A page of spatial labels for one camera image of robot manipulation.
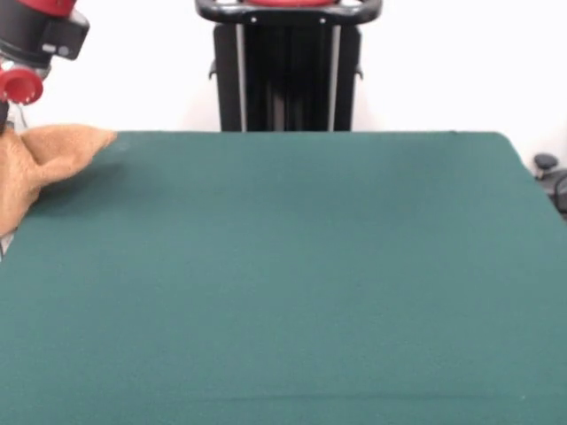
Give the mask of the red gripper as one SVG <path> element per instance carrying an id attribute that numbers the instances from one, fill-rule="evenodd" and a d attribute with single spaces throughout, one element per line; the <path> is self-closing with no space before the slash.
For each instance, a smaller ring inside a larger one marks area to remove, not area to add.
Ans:
<path id="1" fill-rule="evenodd" d="M 1 63 L 0 134 L 6 129 L 10 106 L 32 104 L 43 94 L 43 79 L 32 68 L 11 61 Z"/>

